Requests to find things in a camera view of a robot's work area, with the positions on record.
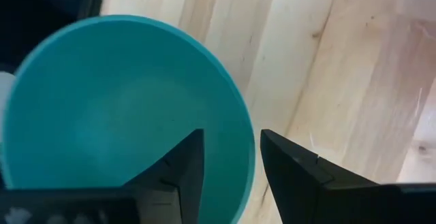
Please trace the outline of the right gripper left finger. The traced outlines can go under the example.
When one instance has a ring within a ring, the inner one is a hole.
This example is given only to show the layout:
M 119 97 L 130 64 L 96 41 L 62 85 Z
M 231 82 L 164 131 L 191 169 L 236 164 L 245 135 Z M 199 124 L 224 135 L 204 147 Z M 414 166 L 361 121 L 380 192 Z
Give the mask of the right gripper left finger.
M 196 129 L 125 183 L 140 224 L 198 224 L 204 181 L 204 131 Z

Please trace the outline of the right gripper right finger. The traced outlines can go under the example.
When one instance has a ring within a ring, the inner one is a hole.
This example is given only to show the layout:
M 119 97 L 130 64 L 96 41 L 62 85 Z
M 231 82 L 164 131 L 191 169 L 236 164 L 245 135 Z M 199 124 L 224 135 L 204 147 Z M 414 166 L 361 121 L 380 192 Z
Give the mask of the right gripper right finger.
M 269 129 L 261 130 L 266 177 L 283 224 L 378 222 L 376 183 Z

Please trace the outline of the turquoise bowl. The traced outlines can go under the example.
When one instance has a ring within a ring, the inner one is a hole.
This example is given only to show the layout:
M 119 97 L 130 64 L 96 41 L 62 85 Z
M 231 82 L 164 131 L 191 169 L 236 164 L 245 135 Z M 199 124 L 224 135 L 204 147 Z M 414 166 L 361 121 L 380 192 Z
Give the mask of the turquoise bowl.
M 88 18 L 46 38 L 16 72 L 3 113 L 11 189 L 119 186 L 204 132 L 199 224 L 235 224 L 253 184 L 247 107 L 220 61 L 171 25 Z

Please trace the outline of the white bowl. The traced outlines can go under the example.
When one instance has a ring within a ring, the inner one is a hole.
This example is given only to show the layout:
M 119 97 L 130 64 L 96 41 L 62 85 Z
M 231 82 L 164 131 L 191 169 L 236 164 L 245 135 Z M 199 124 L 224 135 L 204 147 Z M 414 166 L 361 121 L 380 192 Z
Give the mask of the white bowl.
M 3 115 L 15 76 L 6 71 L 0 71 L 0 142 L 3 136 Z

